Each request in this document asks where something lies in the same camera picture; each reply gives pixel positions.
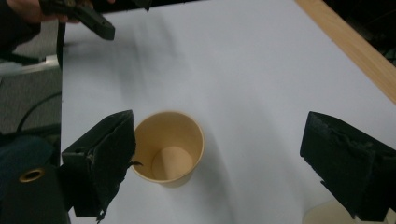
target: black cable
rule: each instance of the black cable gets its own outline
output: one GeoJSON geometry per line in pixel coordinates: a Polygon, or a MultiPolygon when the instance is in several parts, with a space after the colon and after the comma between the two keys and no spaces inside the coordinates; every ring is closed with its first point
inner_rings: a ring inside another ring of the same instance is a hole
{"type": "Polygon", "coordinates": [[[33,106],[26,112],[26,114],[23,116],[23,118],[21,119],[20,124],[18,125],[18,128],[17,128],[17,133],[19,133],[19,132],[22,130],[22,127],[23,127],[24,122],[27,120],[27,118],[29,118],[30,114],[32,114],[32,112],[35,111],[36,108],[38,108],[38,107],[41,106],[42,104],[46,103],[48,100],[50,100],[50,99],[52,99],[52,98],[55,98],[55,97],[57,97],[57,96],[61,96],[61,95],[62,95],[62,92],[61,92],[61,91],[56,92],[56,93],[53,93],[52,95],[50,95],[50,96],[44,98],[43,100],[39,101],[37,104],[33,105],[33,106]]]}

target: paper cup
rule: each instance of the paper cup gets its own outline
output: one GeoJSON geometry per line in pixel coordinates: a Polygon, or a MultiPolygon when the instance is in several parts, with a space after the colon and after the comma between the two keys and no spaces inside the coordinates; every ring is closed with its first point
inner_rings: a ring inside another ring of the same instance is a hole
{"type": "Polygon", "coordinates": [[[204,154],[204,135],[189,116],[166,111],[143,120],[134,131],[133,169],[148,181],[178,187],[190,179],[204,154]]]}

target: gray carpet floor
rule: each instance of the gray carpet floor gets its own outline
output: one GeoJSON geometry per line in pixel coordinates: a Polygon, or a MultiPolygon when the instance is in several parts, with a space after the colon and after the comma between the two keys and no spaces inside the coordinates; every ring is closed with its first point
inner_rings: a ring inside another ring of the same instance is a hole
{"type": "MultiPolygon", "coordinates": [[[[56,54],[58,22],[42,24],[41,33],[14,51],[30,57],[56,54]]],[[[31,74],[1,77],[0,74],[0,133],[14,133],[25,115],[35,104],[62,90],[59,67],[31,74]]],[[[40,105],[28,117],[23,130],[61,123],[62,97],[54,97],[40,105]]]]}

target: human hand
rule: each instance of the human hand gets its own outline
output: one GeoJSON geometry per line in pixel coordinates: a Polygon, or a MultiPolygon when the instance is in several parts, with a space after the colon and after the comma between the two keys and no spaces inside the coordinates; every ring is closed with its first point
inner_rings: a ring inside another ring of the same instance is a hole
{"type": "MultiPolygon", "coordinates": [[[[115,3],[115,1],[107,0],[110,4],[115,3]]],[[[28,23],[40,23],[51,20],[59,20],[60,22],[70,21],[66,15],[62,14],[44,15],[38,0],[7,0],[7,3],[17,15],[28,23]]]]}

